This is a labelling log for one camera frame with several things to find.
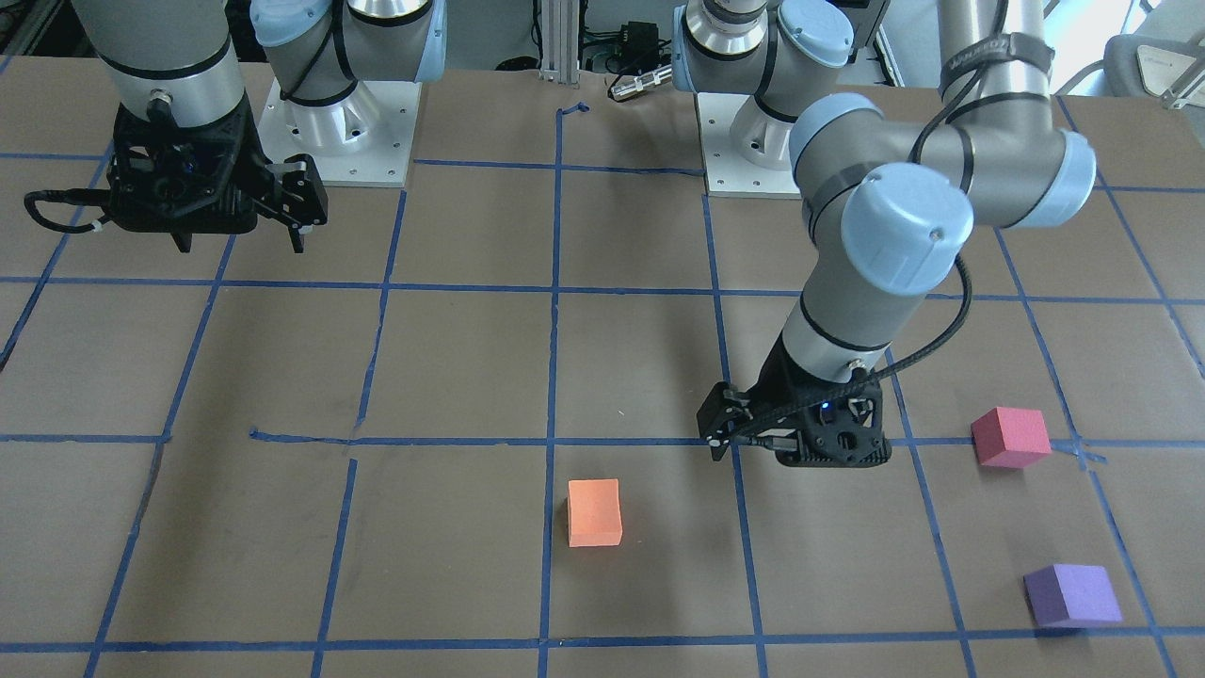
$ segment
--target black band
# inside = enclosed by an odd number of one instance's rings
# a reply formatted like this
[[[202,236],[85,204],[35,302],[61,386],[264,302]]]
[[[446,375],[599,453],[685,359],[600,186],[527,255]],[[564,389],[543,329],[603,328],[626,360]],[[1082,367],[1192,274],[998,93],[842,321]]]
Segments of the black band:
[[[1004,94],[993,94],[992,96],[976,99],[970,104],[966,104],[965,106],[954,110],[954,112],[950,113],[950,117],[946,118],[946,122],[952,123],[956,119],[960,118],[962,116],[965,116],[966,113],[976,108],[982,108],[983,106],[988,106],[991,104],[1000,104],[1003,101],[1022,101],[1022,100],[1041,101],[1042,104],[1050,102],[1050,98],[1046,96],[1045,94],[1034,94],[1033,92],[1005,92]]]
[[[335,0],[330,6],[330,33],[335,39],[335,58],[339,59],[339,70],[343,71],[343,77],[355,79],[352,72],[352,64],[347,60],[347,46],[343,43],[343,0]]]
[[[371,25],[378,25],[381,28],[395,28],[395,26],[399,26],[399,25],[412,24],[412,23],[417,22],[418,19],[425,17],[427,13],[431,11],[431,6],[433,5],[435,5],[434,0],[430,1],[430,2],[428,2],[428,4],[425,4],[425,5],[423,5],[422,7],[415,10],[411,13],[408,13],[408,14],[401,14],[400,17],[371,17],[369,14],[364,14],[364,13],[357,12],[352,7],[349,7],[349,8],[352,10],[352,18],[354,18],[355,20],[358,20],[360,23],[366,23],[366,24],[371,24]]]
[[[293,101],[294,104],[300,104],[301,106],[308,106],[311,108],[318,108],[318,107],[322,107],[322,106],[329,106],[331,104],[337,104],[337,102],[342,101],[343,99],[347,99],[348,96],[352,95],[352,90],[355,89],[357,84],[359,84],[359,81],[353,81],[351,84],[347,86],[346,89],[343,89],[339,94],[331,94],[330,96],[327,96],[327,98],[323,98],[323,99],[301,99],[300,96],[290,96],[290,98],[284,99],[284,100],[286,101]]]
[[[771,20],[770,25],[778,25],[778,22]],[[765,90],[770,89],[770,78],[774,77],[774,65],[778,60],[778,31],[771,30],[766,37],[769,39],[769,45],[766,45],[765,52],[765,67],[762,69],[762,81],[757,83],[757,90],[753,92],[754,99],[760,99],[765,94]]]
[[[218,65],[218,61],[225,58],[227,52],[229,51],[230,51],[230,36],[227,35],[225,42],[222,43],[222,47],[219,47],[217,52],[207,57],[205,60],[198,61],[190,66],[184,66],[182,69],[171,69],[166,71],[148,71],[145,69],[135,69],[134,66],[127,66],[125,64],[119,64],[110,59],[108,57],[101,54],[100,52],[98,52],[96,54],[101,58],[101,60],[112,66],[113,70],[123,72],[129,76],[140,77],[142,79],[180,79],[182,77],[189,77],[212,69],[213,66]]]
[[[1025,33],[989,35],[954,54],[941,66],[941,86],[937,92],[945,96],[946,89],[956,79],[986,64],[1024,61],[1050,75],[1053,58],[1054,49],[1033,35]]]
[[[887,347],[890,346],[890,342],[888,342],[886,344],[880,344],[877,347],[859,347],[857,344],[850,344],[848,342],[840,341],[840,338],[837,338],[836,336],[833,336],[828,331],[824,331],[824,329],[821,328],[821,325],[817,324],[815,319],[812,319],[811,313],[807,312],[807,305],[804,303],[803,294],[799,295],[799,309],[801,311],[800,314],[804,316],[804,319],[807,320],[807,324],[812,325],[812,331],[819,334],[825,342],[833,344],[834,347],[839,347],[847,352],[858,352],[859,354],[872,354],[875,352],[881,352],[882,349],[886,349]]]
[[[963,193],[969,193],[971,183],[975,181],[975,143],[965,129],[957,125],[951,126],[958,132],[958,138],[963,141],[963,178],[958,183],[958,188]]]
[[[812,210],[812,223],[807,224],[807,236],[812,238],[813,244],[816,243],[816,223],[819,220],[821,214],[824,213],[824,210],[828,208],[833,200],[840,197],[842,193],[857,188],[858,184],[862,183],[862,179],[865,178],[868,173],[875,171],[877,166],[878,165],[872,165],[870,163],[850,165],[834,173],[828,178],[828,181],[821,184],[815,193],[816,200],[812,205],[813,207],[819,205],[819,208]]]
[[[716,2],[716,0],[703,0],[703,8],[725,24],[734,25],[756,22],[764,10],[763,7],[763,10],[757,10],[754,12],[733,12],[721,7],[719,2]]]
[[[695,49],[703,52],[704,54],[706,54],[712,59],[716,59],[717,61],[739,61],[745,57],[748,57],[753,52],[757,52],[757,49],[750,49],[748,52],[742,52],[740,54],[722,54],[719,52],[707,48],[706,45],[699,42],[699,39],[695,37],[693,33],[690,33],[690,26],[687,25],[686,23],[686,12],[682,12],[682,35],[686,35],[686,39],[690,42],[690,45],[694,46]]]
[[[763,113],[770,116],[771,118],[774,118],[774,119],[776,119],[778,122],[784,122],[787,124],[795,124],[795,120],[799,119],[799,116],[790,116],[790,114],[787,114],[787,113],[784,113],[784,112],[782,112],[782,111],[780,111],[780,110],[770,106],[770,104],[766,104],[762,99],[760,94],[754,94],[753,95],[753,102],[757,104],[758,108],[762,108]]]

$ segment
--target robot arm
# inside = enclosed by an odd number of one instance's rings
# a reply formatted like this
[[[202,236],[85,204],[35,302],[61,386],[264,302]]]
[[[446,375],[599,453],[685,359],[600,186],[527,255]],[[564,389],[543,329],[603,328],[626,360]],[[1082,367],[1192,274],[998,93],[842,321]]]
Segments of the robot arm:
[[[819,99],[794,124],[794,177],[819,260],[757,384],[717,384],[700,408],[717,461],[736,443],[771,449],[787,466],[886,462],[878,382],[931,354],[965,318],[970,276],[958,252],[971,224],[1058,225],[1087,200],[1095,155],[1078,134],[1053,128],[1040,2],[939,5],[946,105],[930,124],[888,122],[857,94]],[[964,284],[956,320],[874,372],[952,266]]]
[[[327,222],[327,195],[311,158],[264,155],[222,5],[75,0],[122,105],[113,125],[108,190],[40,190],[25,206],[40,224],[86,231],[101,222],[167,232],[182,252],[194,232],[247,232],[264,214],[301,230]],[[39,201],[94,205],[105,216],[71,228]]]
[[[296,141],[278,164],[264,154],[221,0],[75,0],[120,96],[108,190],[37,190],[25,207],[41,225],[86,232],[107,220],[169,232],[181,252],[194,232],[236,234],[266,216],[288,226],[295,252],[327,223],[323,155],[362,151],[381,111],[365,79],[436,79],[443,72],[445,0],[255,0],[252,20],[287,89]],[[70,226],[42,201],[101,207]]]

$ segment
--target gray metal cylinder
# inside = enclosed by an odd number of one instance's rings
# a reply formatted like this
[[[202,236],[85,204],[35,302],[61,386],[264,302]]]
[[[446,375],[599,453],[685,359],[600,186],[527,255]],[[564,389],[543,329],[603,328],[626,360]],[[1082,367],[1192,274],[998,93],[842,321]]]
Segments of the gray metal cylinder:
[[[841,242],[840,222],[847,200],[848,195],[840,197],[817,224],[816,248],[821,255],[804,284],[800,303],[827,334],[870,350],[892,342],[924,301],[924,293],[887,294],[854,269]]]
[[[803,314],[830,343],[876,352],[950,272],[970,235],[971,205],[936,171],[892,163],[834,207],[817,223],[819,260],[804,284]]]
[[[343,10],[347,60],[357,78],[415,79],[435,16],[430,1],[423,7],[421,17],[396,25],[372,23],[363,14]]]
[[[778,113],[794,118],[817,99],[833,92],[841,69],[809,58],[787,40],[781,29],[776,26],[775,30],[778,33],[777,55],[762,102]],[[757,89],[760,79],[759,73],[751,93]]]
[[[222,0],[72,0],[93,47],[141,71],[192,67],[227,43]]]
[[[221,2],[76,0],[93,47],[122,105],[147,119],[152,96],[171,104],[176,124],[210,124],[246,93]]]
[[[999,0],[941,0],[937,4],[942,64],[991,34],[998,4]],[[1045,40],[1042,4],[1039,0],[1010,0],[1004,31],[1024,33]],[[956,79],[944,93],[945,100],[952,99],[970,77],[966,73]],[[1011,92],[1046,95],[1048,88],[1050,78],[1034,65],[1022,61],[995,64],[988,66],[986,76],[966,101]]]
[[[329,105],[340,95],[349,93],[353,81],[347,79],[342,69],[339,67],[335,41],[327,40],[329,30],[330,13],[328,12],[299,37],[278,47],[264,48],[281,88],[298,99],[299,102]],[[322,47],[324,40],[327,46]],[[322,54],[310,69],[310,73],[305,76],[305,81],[301,82],[306,64],[319,48],[322,48]]]

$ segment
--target blue tape line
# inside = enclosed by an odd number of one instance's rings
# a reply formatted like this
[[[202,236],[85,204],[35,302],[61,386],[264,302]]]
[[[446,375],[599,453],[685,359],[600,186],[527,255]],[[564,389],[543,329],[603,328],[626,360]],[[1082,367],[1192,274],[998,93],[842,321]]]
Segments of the blue tape line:
[[[1113,535],[1113,542],[1117,544],[1117,553],[1122,556],[1122,562],[1125,565],[1125,573],[1129,576],[1130,585],[1134,586],[1134,595],[1138,597],[1138,605],[1142,608],[1142,617],[1146,618],[1146,625],[1154,638],[1154,644],[1159,649],[1159,658],[1163,660],[1163,668],[1168,673],[1168,678],[1176,678],[1176,668],[1171,665],[1171,656],[1168,655],[1168,647],[1163,642],[1163,631],[1159,625],[1154,621],[1154,613],[1151,612],[1151,603],[1146,600],[1146,591],[1142,589],[1142,583],[1139,582],[1138,571],[1134,570],[1134,561],[1130,559],[1129,550],[1125,548],[1125,541],[1122,538],[1122,532],[1117,527],[1117,520],[1113,518],[1113,509],[1109,506],[1109,499],[1105,496],[1105,489],[1100,485],[1100,478],[1097,476],[1095,471],[1088,471],[1088,476],[1092,478],[1092,488],[1097,491],[1097,499],[1100,500],[1100,511],[1105,513],[1105,521],[1109,524],[1109,530]]]
[[[113,613],[117,612],[117,601],[125,585],[125,576],[130,570],[130,560],[134,558],[134,547],[137,544],[139,535],[142,532],[142,518],[151,505],[151,493],[154,490],[155,481],[159,478],[159,467],[163,464],[163,448],[165,443],[159,443],[154,448],[151,458],[151,468],[147,471],[147,479],[142,485],[142,496],[139,499],[137,509],[134,513],[134,521],[130,524],[129,535],[125,537],[125,547],[122,549],[122,560],[117,565],[117,573],[113,576],[113,585],[108,590],[108,600],[105,602],[105,612],[100,617],[96,627],[96,637],[88,653],[88,664],[84,666],[83,678],[93,678],[96,674],[96,664],[100,661],[100,653],[104,649],[105,639],[108,637],[108,626],[113,623]]]
[[[205,300],[205,309],[201,311],[201,319],[196,323],[193,343],[188,349],[188,358],[184,360],[184,370],[181,372],[180,382],[176,384],[176,394],[171,397],[171,408],[167,411],[167,419],[163,425],[164,438],[171,438],[171,430],[176,425],[176,415],[180,414],[180,403],[184,400],[184,389],[188,388],[188,379],[193,375],[193,366],[196,365],[196,354],[201,350],[201,337],[205,336],[205,329],[208,326],[210,317],[213,314],[213,303],[217,301],[218,290],[222,288],[222,276],[225,275],[227,264],[230,263],[230,254],[234,252],[236,237],[235,235],[227,237],[225,249],[222,252],[217,272],[214,272],[213,281],[210,283],[210,295]]]
[[[86,653],[92,643],[0,643],[0,654]]]
[[[548,636],[552,624],[552,538],[553,538],[553,495],[556,493],[556,464],[557,448],[552,442],[557,435],[557,348],[559,346],[558,324],[560,319],[560,207],[562,187],[564,184],[564,118],[574,111],[588,111],[584,104],[578,102],[569,111],[558,108],[554,119],[556,126],[556,175],[553,177],[552,194],[552,302],[549,307],[548,330],[548,402],[547,425],[545,435],[548,441],[545,446],[543,462],[543,537],[540,553],[540,648],[536,662],[536,674],[539,678],[548,676]]]
[[[1080,436],[1078,429],[1075,426],[1075,420],[1071,418],[1071,406],[1066,401],[1066,394],[1063,391],[1063,382],[1058,377],[1058,371],[1054,369],[1054,359],[1051,358],[1050,347],[1046,346],[1046,336],[1042,335],[1042,330],[1038,326],[1038,316],[1034,314],[1034,308],[1029,303],[1029,296],[1025,294],[1025,287],[1021,282],[1021,273],[1017,272],[1017,264],[1012,260],[1012,254],[1009,252],[1009,244],[1004,241],[1004,234],[999,228],[994,229],[995,241],[1000,246],[1000,253],[1004,254],[1004,263],[1009,266],[1009,275],[1012,276],[1012,283],[1017,287],[1017,295],[1021,296],[1021,307],[1025,311],[1025,317],[1029,319],[1029,326],[1034,331],[1034,341],[1038,343],[1038,350],[1042,354],[1042,362],[1046,364],[1046,373],[1051,378],[1051,384],[1054,385],[1054,394],[1058,396],[1059,408],[1063,411],[1063,420],[1066,423],[1068,430],[1071,432],[1071,441],[1076,444],[1076,450],[1082,450],[1083,437]],[[1080,455],[1080,471],[1088,468],[1087,460]]]
[[[208,287],[212,279],[193,277],[169,278],[169,277],[78,277],[64,276],[51,277],[49,284],[141,284],[146,287]]]
[[[1068,110],[1066,102],[1062,96],[1058,96],[1058,105],[1063,110],[1063,114],[1066,117],[1068,123],[1071,125],[1072,130],[1078,131],[1075,123],[1075,117],[1071,116],[1071,111]],[[1134,247],[1134,252],[1138,254],[1139,260],[1142,261],[1142,267],[1146,269],[1147,276],[1151,278],[1151,283],[1154,284],[1156,291],[1159,294],[1168,308],[1168,314],[1171,316],[1171,324],[1175,325],[1176,332],[1180,334],[1180,341],[1183,343],[1185,349],[1188,350],[1188,356],[1193,360],[1197,366],[1197,372],[1203,378],[1205,378],[1205,364],[1201,362],[1201,356],[1197,352],[1197,347],[1193,346],[1192,337],[1185,330],[1185,324],[1180,320],[1180,313],[1176,312],[1175,305],[1168,299],[1168,291],[1163,287],[1163,282],[1159,281],[1159,276],[1154,273],[1154,266],[1151,265],[1151,260],[1146,257],[1146,252],[1142,250],[1142,246],[1139,244],[1138,236],[1134,235],[1134,229],[1130,228],[1129,219],[1125,218],[1125,213],[1122,211],[1121,205],[1117,202],[1117,196],[1113,194],[1113,188],[1109,185],[1105,179],[1105,175],[1097,167],[1097,178],[1100,183],[1100,188],[1104,189],[1105,195],[1109,197],[1109,202],[1112,205],[1113,211],[1117,213],[1117,218],[1122,222],[1122,228],[1125,229],[1125,236],[1129,237],[1130,244]]]
[[[895,356],[892,354],[890,349],[886,353],[888,365],[895,362]],[[900,387],[900,381],[898,375],[892,376],[892,389],[895,393],[895,403],[900,411],[900,424],[904,428],[904,435],[911,441],[912,440],[912,421],[909,419],[907,406],[904,401],[904,388]],[[954,586],[954,573],[950,568],[950,559],[946,558],[946,544],[941,538],[941,526],[937,523],[937,508],[933,502],[933,493],[929,489],[929,479],[924,473],[924,464],[921,461],[921,452],[915,444],[909,444],[909,453],[912,456],[912,471],[916,473],[917,485],[921,488],[921,499],[924,501],[924,513],[929,519],[929,531],[933,535],[933,548],[937,556],[937,565],[941,567],[941,578],[946,584],[946,595],[950,599],[950,613],[954,620],[954,629],[957,630],[958,644],[963,650],[963,662],[966,665],[968,678],[976,678],[977,672],[975,670],[975,658],[971,655],[970,641],[966,636],[966,624],[963,620],[963,609],[958,602],[958,590]]]
[[[96,170],[92,173],[92,181],[88,182],[88,188],[94,188],[96,182],[100,181],[101,172],[104,172],[105,166],[108,161],[108,154],[113,152],[113,143],[108,143],[108,148],[105,155],[101,157],[100,161],[96,163]],[[83,214],[83,206],[76,207],[75,213],[71,216],[71,225],[80,222],[80,216]],[[34,290],[30,293],[29,299],[25,301],[25,306],[20,311],[20,316],[17,317],[17,323],[13,324],[12,331],[8,334],[8,341],[5,342],[4,350],[0,352],[0,372],[4,371],[5,366],[8,365],[8,359],[12,358],[13,350],[17,348],[17,342],[20,338],[20,332],[25,329],[25,324],[29,322],[30,316],[34,313],[34,307],[37,305],[37,300],[42,296],[42,290],[46,289],[46,281],[51,278],[51,273],[54,272],[54,266],[59,263],[59,258],[63,255],[63,249],[66,248],[70,235],[63,235],[59,237],[58,244],[54,246],[54,250],[51,253],[51,258],[46,261],[42,267],[42,273],[37,277],[37,283],[34,284]]]
[[[517,293],[543,293],[552,291],[551,285],[542,284],[457,284],[436,282],[390,282],[389,289],[406,289],[417,291],[517,291]]]
[[[163,436],[93,436],[87,434],[0,434],[0,443],[84,443],[157,446],[167,440]]]
[[[1164,637],[1205,637],[1205,626],[1163,626]],[[1103,638],[1151,637],[1147,626],[1109,626],[1101,629],[991,629],[966,631],[969,641],[1015,641],[1027,638],[1062,638],[1068,636]],[[866,633],[775,633],[763,636],[768,645],[823,645],[874,643],[928,643],[958,641],[957,631],[901,631]],[[712,647],[753,645],[753,635],[730,636],[593,636],[552,638],[557,648],[642,648],[642,647]],[[327,641],[325,652],[380,650],[531,650],[540,647],[539,638],[421,638],[421,639],[343,639]],[[107,642],[108,653],[270,653],[308,652],[316,641],[145,641]],[[0,654],[78,654],[89,652],[93,643],[0,643]]]
[[[266,641],[243,643],[239,641],[174,641],[152,643],[143,641],[123,641],[105,643],[102,652],[108,653],[298,653],[313,652],[313,641]]]
[[[2,153],[0,160],[92,160],[100,161],[105,155],[77,155],[72,153]]]
[[[328,641],[328,652],[372,650],[534,650],[539,638],[435,638],[422,641]]]
[[[301,289],[380,289],[380,282],[340,282],[304,279],[223,279],[223,287],[288,287]]]
[[[360,407],[355,415],[355,426],[359,429],[369,417],[369,399],[372,395],[372,379],[376,376],[376,359],[381,353],[381,332],[384,330],[384,314],[389,306],[389,282],[393,279],[393,266],[398,258],[398,241],[401,237],[401,219],[406,213],[406,191],[402,190],[398,197],[398,211],[393,217],[393,237],[389,241],[389,259],[384,265],[384,276],[381,278],[381,300],[378,303],[376,336],[372,338],[372,354],[369,356],[369,366],[364,371],[364,387],[360,389]]]
[[[416,165],[436,165],[452,167],[494,167],[494,169],[542,169],[554,170],[557,165],[551,163],[501,163],[496,160],[435,160],[418,158]]]
[[[558,648],[675,648],[710,645],[753,645],[757,636],[598,636],[557,641]]]
[[[327,578],[327,596],[322,601],[322,619],[318,621],[318,642],[313,648],[310,678],[322,676],[322,659],[325,653],[327,635],[330,631],[330,614],[335,609],[335,590],[339,586],[339,568],[343,562],[343,544],[347,542],[347,518],[352,513],[352,495],[355,493],[355,471],[359,461],[347,460],[347,481],[343,484],[343,502],[339,509],[339,529],[335,532],[335,550],[330,556],[330,576]]]
[[[1104,185],[1094,185],[1093,190],[1105,190]],[[1109,185],[1109,190],[1121,193],[1205,193],[1205,188],[1169,188],[1165,185]]]
[[[560,287],[565,294],[663,294],[666,296],[710,296],[712,289],[695,287]]]
[[[515,446],[543,448],[549,444],[560,447],[612,447],[612,448],[665,448],[665,447],[701,447],[703,441],[696,438],[334,438],[324,436],[293,436],[281,434],[265,434],[258,429],[252,429],[249,434],[252,441],[264,443],[325,443],[340,447],[493,447]]]
[[[1171,448],[1178,450],[1205,449],[1205,441],[1118,441],[1110,438],[1084,438],[1083,442],[1093,448]]]
[[[792,289],[721,289],[721,296],[798,296]]]
[[[724,305],[719,293],[719,264],[716,258],[716,237],[711,222],[711,200],[704,193],[703,200],[703,228],[707,240],[707,266],[711,275],[711,299],[716,313],[716,337],[719,348],[719,373],[724,382],[731,382],[731,371],[728,362],[728,336],[724,329]],[[741,453],[737,446],[731,447],[733,458],[733,485],[736,494],[736,518],[741,530],[741,552],[745,560],[745,585],[750,596],[750,615],[752,617],[753,636],[756,638],[757,670],[759,678],[768,678],[770,674],[769,662],[765,656],[765,643],[762,642],[764,633],[762,626],[762,599],[757,588],[757,567],[753,562],[753,540],[750,536],[748,505],[745,502],[745,474],[741,468]]]
[[[684,176],[705,176],[706,173],[701,169],[689,169],[689,167],[617,167],[607,165],[563,165],[562,169],[569,171],[596,171],[596,172],[610,172],[610,173],[642,173],[642,175],[680,173]]]

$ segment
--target purple foam block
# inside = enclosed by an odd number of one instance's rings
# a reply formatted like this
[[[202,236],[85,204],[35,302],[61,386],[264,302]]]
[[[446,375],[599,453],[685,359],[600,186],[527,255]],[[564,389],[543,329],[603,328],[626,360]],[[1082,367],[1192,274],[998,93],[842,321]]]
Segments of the purple foam block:
[[[1109,572],[1099,565],[1045,567],[1025,576],[1025,590],[1042,627],[1087,629],[1122,620]]]

